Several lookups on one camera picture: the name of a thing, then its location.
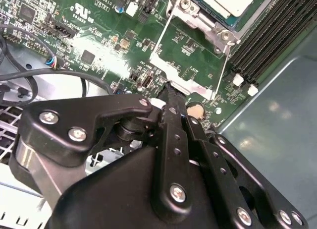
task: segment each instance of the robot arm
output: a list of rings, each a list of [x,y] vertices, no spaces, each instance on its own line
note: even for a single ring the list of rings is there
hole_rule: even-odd
[[[224,136],[208,139],[184,100],[166,96],[162,110],[131,94],[24,110],[9,165],[47,199],[46,228],[308,228]],[[143,148],[86,176],[90,154],[132,140]]]

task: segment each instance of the integrated circuit chip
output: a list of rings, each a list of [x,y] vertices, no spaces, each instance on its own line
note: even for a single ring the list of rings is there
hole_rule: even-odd
[[[84,50],[83,54],[81,55],[81,60],[84,62],[84,63],[87,63],[87,64],[92,64],[94,62],[94,59],[95,59],[95,55],[92,54],[91,52],[87,51],[87,50]]]
[[[130,32],[130,31],[126,31],[125,36],[126,36],[128,39],[133,39],[133,38],[135,37],[134,33],[133,33],[133,32]]]
[[[33,23],[36,11],[29,6],[25,5],[24,3],[21,5],[19,11],[19,18],[23,19],[28,23]]]
[[[126,39],[122,39],[120,41],[120,46],[123,48],[123,49],[127,49],[130,45],[130,42]]]

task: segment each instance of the wire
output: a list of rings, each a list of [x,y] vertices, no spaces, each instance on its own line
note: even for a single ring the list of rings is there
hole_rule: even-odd
[[[0,54],[0,64],[3,62],[4,56],[7,57],[7,59],[11,62],[11,64],[19,71],[19,72],[26,72],[26,69],[18,63],[14,57],[12,56],[11,52],[9,51],[9,48],[7,47],[5,39],[0,35],[0,46],[2,49],[2,52]],[[33,77],[27,77],[26,78],[27,83],[31,87],[32,91],[32,98],[23,102],[13,102],[13,101],[7,101],[2,100],[1,105],[3,106],[9,106],[9,107],[23,107],[29,103],[31,103],[36,96],[38,95],[39,88],[38,85]]]
[[[81,95],[82,98],[85,98],[87,96],[87,84],[86,84],[86,80],[83,78],[80,78],[81,81],[81,87],[83,89],[83,93]]]
[[[113,90],[111,89],[110,85],[102,81],[101,79],[86,73],[75,72],[70,70],[54,70],[50,68],[34,69],[34,70],[29,70],[23,73],[12,73],[12,74],[0,75],[0,81],[8,81],[12,79],[25,78],[25,77],[41,75],[41,74],[65,74],[65,75],[77,76],[77,77],[86,79],[89,82],[94,83],[98,87],[106,90],[109,95],[113,94]]]
[[[0,24],[0,29],[3,29],[3,28],[16,30],[16,31],[22,32],[22,33],[24,33],[26,35],[29,35],[30,37],[34,38],[39,44],[41,44],[43,47],[45,47],[45,49],[48,51],[48,53],[52,57],[56,56],[55,53],[48,47],[48,45],[46,45],[45,42],[43,42],[40,38],[38,38],[33,33],[29,32],[27,30],[24,30],[23,28],[16,27],[16,26],[13,26],[13,25]]]

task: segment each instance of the round hole in plate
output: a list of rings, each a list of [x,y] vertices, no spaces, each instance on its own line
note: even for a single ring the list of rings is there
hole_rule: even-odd
[[[26,64],[25,67],[26,67],[27,69],[32,69],[32,66],[31,66],[30,64]]]

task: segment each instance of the gray metal surface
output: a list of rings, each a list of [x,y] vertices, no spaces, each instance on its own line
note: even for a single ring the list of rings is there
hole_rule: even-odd
[[[317,28],[272,76],[222,131],[315,229]]]

